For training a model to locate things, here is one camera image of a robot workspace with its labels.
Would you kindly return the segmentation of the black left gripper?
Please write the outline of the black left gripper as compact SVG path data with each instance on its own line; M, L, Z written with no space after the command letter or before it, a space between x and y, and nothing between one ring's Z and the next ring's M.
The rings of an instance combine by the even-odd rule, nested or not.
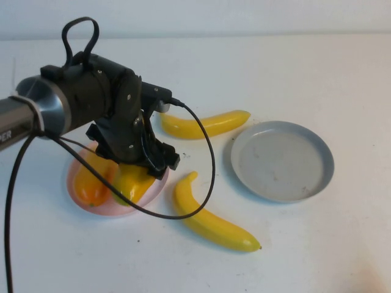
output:
M89 126L87 137L97 143L96 154L117 164L147 168L147 174L162 180L168 169L175 170L180 158L175 148L160 142L142 120Z

